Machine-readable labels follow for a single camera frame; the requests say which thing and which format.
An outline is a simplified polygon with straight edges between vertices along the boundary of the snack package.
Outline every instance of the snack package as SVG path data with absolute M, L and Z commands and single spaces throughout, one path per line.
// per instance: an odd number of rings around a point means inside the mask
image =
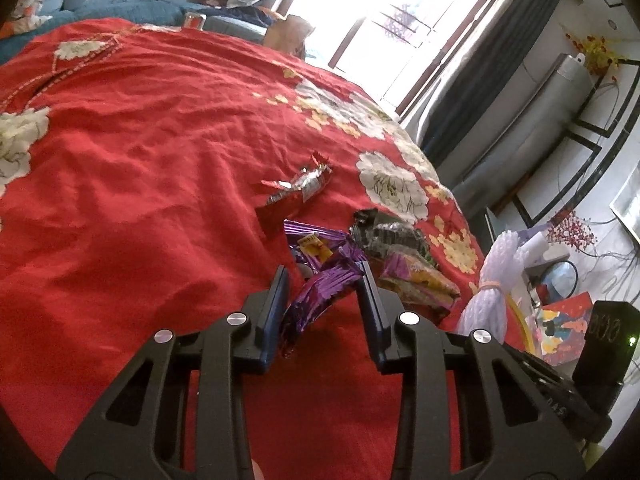
M 437 269 L 422 231 L 377 209 L 356 211 L 354 218 L 351 235 L 364 250 L 378 286 L 436 324 L 448 316 L 460 290 Z
M 329 161 L 318 152 L 289 182 L 262 180 L 263 186 L 278 189 L 268 197 L 265 205 L 255 208 L 258 222 L 265 234 L 276 232 L 285 218 L 296 216 L 305 202 L 320 193 L 329 182 L 332 170 Z
M 437 268 L 436 261 L 429 252 L 429 244 L 420 229 L 376 208 L 361 209 L 356 211 L 353 217 L 355 223 L 349 231 L 367 256 L 384 259 L 390 246 L 405 246 L 415 249 L 420 256 Z
M 287 307 L 280 325 L 284 353 L 290 353 L 306 327 L 353 289 L 363 275 L 366 256 L 345 232 L 285 220 L 287 243 L 298 268 L 308 278 Z

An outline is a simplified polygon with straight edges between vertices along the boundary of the blue blanket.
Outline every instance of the blue blanket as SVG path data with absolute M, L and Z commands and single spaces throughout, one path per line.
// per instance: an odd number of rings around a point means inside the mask
M 222 34 L 230 33 L 254 43 L 261 43 L 261 37 L 264 35 L 266 27 L 271 25 L 273 20 L 255 7 L 240 7 L 240 9 L 245 10 L 207 7 L 198 4 L 177 5 L 159 0 L 136 0 L 108 6 L 82 7 L 75 11 L 60 10 L 54 12 L 53 17 L 37 30 L 0 41 L 0 64 L 6 63 L 16 56 L 36 36 L 67 23 L 97 18 L 123 18 L 133 23 L 179 26 L 182 25 L 184 13 L 188 10 L 222 18 L 219 22 L 213 22 L 210 25 L 207 20 L 207 25 L 209 25 L 206 27 L 207 30 Z M 229 21 L 233 22 L 232 29 L 229 28 Z

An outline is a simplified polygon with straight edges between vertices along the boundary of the gray curtain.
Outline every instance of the gray curtain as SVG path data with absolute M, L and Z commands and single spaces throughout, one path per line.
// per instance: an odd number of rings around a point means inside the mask
M 437 167 L 494 102 L 560 0 L 513 0 L 431 114 L 420 147 Z

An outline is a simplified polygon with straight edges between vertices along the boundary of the metal screw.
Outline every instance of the metal screw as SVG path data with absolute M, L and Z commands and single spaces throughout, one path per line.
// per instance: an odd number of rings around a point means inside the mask
M 242 325 L 246 322 L 246 315 L 242 312 L 234 312 L 233 314 L 229 314 L 226 318 L 226 322 L 231 326 Z
M 491 334 L 482 328 L 474 332 L 474 339 L 479 343 L 488 343 L 491 341 Z
M 400 314 L 400 321 L 405 325 L 417 325 L 420 321 L 420 316 L 415 312 L 403 312 Z
M 156 335 L 154 336 L 154 340 L 156 343 L 168 343 L 171 339 L 174 338 L 174 333 L 171 330 L 167 330 L 163 328 L 162 330 L 158 330 Z

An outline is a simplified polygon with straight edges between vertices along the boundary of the window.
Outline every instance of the window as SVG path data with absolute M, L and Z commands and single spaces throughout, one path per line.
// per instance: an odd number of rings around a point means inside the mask
M 401 114 L 493 0 L 293 0 L 307 51 Z

